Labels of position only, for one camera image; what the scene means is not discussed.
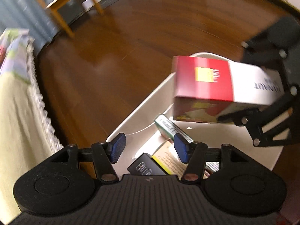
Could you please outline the patchwork green blue blanket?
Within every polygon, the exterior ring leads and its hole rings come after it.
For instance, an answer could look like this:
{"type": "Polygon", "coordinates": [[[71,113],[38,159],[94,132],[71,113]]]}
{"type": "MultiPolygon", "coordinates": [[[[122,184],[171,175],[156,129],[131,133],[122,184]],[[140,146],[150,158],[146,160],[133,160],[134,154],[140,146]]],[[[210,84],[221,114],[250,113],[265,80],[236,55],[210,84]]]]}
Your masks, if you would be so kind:
{"type": "Polygon", "coordinates": [[[30,83],[27,60],[32,53],[34,39],[29,29],[6,28],[1,35],[1,75],[12,73],[26,83],[30,83]]]}

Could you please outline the red white bandage box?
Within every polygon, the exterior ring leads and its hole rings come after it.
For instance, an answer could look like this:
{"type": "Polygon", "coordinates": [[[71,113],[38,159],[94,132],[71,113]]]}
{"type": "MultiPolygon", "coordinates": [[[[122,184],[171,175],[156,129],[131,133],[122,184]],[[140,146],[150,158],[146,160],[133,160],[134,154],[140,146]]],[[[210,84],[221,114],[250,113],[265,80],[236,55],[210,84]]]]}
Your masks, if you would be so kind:
{"type": "Polygon", "coordinates": [[[276,70],[218,55],[175,56],[172,66],[177,121],[216,122],[229,113],[266,108],[284,93],[276,70]]]}

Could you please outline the black Flyco box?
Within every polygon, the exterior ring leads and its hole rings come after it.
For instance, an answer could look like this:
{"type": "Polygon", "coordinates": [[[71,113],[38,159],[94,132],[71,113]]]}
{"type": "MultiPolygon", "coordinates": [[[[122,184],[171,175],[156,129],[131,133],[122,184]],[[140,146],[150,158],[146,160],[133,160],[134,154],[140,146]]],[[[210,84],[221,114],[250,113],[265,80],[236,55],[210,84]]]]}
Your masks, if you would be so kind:
{"type": "Polygon", "coordinates": [[[148,153],[140,155],[127,171],[131,175],[167,175],[167,172],[148,153]]]}

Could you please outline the yellow red medicine box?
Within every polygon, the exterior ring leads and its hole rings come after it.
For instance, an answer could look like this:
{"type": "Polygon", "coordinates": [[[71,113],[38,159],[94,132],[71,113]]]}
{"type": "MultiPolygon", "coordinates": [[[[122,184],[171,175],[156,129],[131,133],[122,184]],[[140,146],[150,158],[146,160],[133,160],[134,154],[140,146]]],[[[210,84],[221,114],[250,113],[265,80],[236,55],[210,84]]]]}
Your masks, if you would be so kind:
{"type": "Polygon", "coordinates": [[[187,168],[187,164],[179,159],[170,139],[163,142],[151,157],[167,174],[177,175],[179,179],[187,168]]]}

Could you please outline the green white medicine box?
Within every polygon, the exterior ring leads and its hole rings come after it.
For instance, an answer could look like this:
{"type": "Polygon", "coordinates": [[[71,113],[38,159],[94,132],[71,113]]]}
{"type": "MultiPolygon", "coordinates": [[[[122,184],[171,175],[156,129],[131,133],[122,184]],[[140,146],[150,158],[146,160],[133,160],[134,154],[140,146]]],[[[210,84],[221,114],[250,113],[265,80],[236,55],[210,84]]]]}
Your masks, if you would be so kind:
{"type": "Polygon", "coordinates": [[[154,123],[159,130],[160,134],[166,139],[174,140],[176,134],[181,134],[188,142],[193,142],[194,140],[188,136],[181,128],[179,128],[175,123],[168,119],[165,115],[160,114],[154,119],[154,123]]]}

